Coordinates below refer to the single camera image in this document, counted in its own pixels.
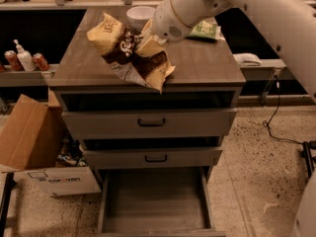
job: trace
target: white bottle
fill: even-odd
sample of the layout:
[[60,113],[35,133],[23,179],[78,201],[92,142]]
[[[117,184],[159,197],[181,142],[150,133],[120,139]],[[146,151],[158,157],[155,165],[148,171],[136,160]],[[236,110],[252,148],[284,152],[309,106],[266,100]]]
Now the white bottle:
[[37,66],[34,63],[31,54],[22,48],[22,46],[19,44],[17,39],[14,39],[14,43],[17,45],[17,51],[18,51],[17,56],[22,64],[22,66],[24,67],[24,69],[26,71],[36,70]]

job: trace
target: crumpled snack bag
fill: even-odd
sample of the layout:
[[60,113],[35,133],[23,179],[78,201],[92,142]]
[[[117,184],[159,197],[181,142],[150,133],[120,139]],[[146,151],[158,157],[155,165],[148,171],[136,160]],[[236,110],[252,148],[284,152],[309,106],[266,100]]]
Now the crumpled snack bag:
[[135,36],[127,26],[105,13],[104,21],[91,29],[87,37],[118,78],[161,93],[165,78],[175,67],[157,37],[144,30],[146,37]]

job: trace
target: white robotic arm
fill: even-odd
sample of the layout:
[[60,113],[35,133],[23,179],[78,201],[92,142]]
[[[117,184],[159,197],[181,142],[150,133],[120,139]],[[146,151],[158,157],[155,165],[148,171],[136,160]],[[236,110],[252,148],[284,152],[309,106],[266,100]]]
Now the white robotic arm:
[[200,20],[239,7],[316,102],[316,10],[300,0],[164,0],[152,23],[160,38],[185,38]]

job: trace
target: countertop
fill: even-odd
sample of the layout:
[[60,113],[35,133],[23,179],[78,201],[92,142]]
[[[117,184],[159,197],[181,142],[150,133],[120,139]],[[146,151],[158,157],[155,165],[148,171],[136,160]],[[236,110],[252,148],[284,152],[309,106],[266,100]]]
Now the countertop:
[[[68,46],[49,87],[135,86],[117,78],[101,55],[89,43],[87,31],[103,21],[103,13],[126,23],[128,7],[89,8]],[[183,39],[165,44],[169,59],[176,66],[164,87],[175,85],[242,86],[245,78],[225,39],[201,41]]]

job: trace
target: open cardboard box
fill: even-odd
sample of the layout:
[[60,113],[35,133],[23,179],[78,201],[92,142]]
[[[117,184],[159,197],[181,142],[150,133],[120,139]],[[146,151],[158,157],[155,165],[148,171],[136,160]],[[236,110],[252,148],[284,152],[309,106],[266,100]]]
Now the open cardboard box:
[[89,167],[55,167],[64,134],[47,105],[21,95],[0,133],[0,164],[25,171],[50,196],[99,193]]

